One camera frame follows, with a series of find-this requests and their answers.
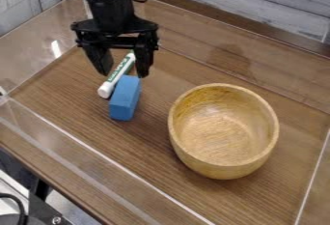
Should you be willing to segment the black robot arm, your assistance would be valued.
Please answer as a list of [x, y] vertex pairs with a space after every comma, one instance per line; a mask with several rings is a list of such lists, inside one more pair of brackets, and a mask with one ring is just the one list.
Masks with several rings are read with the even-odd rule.
[[158, 49], [158, 25], [136, 16], [133, 2], [146, 0], [85, 0], [92, 18], [70, 24], [76, 44], [84, 49], [96, 71], [106, 75], [113, 66], [110, 49], [130, 49], [136, 74], [149, 73], [153, 52]]

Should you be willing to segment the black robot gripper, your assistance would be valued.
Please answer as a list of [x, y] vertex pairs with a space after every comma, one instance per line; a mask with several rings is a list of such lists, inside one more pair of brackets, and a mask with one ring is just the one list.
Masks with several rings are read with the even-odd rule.
[[113, 66], [109, 48], [133, 49], [136, 74], [144, 78], [158, 49], [158, 25], [134, 15], [130, 0], [85, 0], [92, 18], [73, 22], [76, 43], [82, 47], [96, 71], [106, 75]]

